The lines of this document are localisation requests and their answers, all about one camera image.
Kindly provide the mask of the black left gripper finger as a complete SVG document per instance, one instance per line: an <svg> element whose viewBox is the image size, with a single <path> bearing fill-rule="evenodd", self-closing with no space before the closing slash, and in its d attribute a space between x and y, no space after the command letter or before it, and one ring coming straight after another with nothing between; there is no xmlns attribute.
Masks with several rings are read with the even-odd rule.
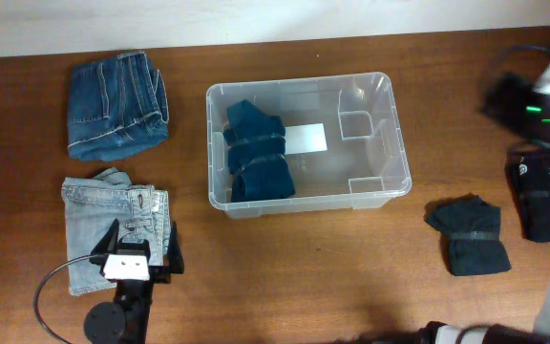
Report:
<svg viewBox="0 0 550 344"><path fill-rule="evenodd" d="M116 252L119 220L114 219L104 236L91 251L91 261L106 261L109 254Z"/></svg>
<svg viewBox="0 0 550 344"><path fill-rule="evenodd" d="M184 261L180 250L177 223L173 222L170 228L169 244L167 248L167 260L172 274L184 274Z"/></svg>

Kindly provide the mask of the black shirt with logo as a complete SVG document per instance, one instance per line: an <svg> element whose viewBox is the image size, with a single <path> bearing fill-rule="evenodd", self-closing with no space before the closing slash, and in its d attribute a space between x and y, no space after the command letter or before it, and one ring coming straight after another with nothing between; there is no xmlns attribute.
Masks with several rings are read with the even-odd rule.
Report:
<svg viewBox="0 0 550 344"><path fill-rule="evenodd" d="M528 143L514 144L507 151L505 173L524 238L549 243L550 154Z"/></svg>

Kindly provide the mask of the blue shirt bundle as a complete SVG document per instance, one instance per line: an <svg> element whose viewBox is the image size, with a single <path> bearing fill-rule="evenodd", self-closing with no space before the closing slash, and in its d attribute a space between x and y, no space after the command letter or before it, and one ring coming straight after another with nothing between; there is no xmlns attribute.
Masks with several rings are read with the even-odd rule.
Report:
<svg viewBox="0 0 550 344"><path fill-rule="evenodd" d="M286 199L295 194L285 159L286 128L277 116L242 100L226 109L227 165L233 203Z"/></svg>

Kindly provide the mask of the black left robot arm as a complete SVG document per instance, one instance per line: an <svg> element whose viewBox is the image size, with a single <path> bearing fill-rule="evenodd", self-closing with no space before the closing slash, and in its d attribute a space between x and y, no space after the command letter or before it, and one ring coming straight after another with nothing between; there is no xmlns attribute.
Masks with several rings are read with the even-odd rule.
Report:
<svg viewBox="0 0 550 344"><path fill-rule="evenodd" d="M154 285L169 284L173 274L184 273L177 226L171 226L166 263L161 266L149 264L147 240L120 239L118 230L119 221L113 221L89 258L105 279L116 284L114 299L94 306L85 317L83 329L92 343L143 344Z"/></svg>

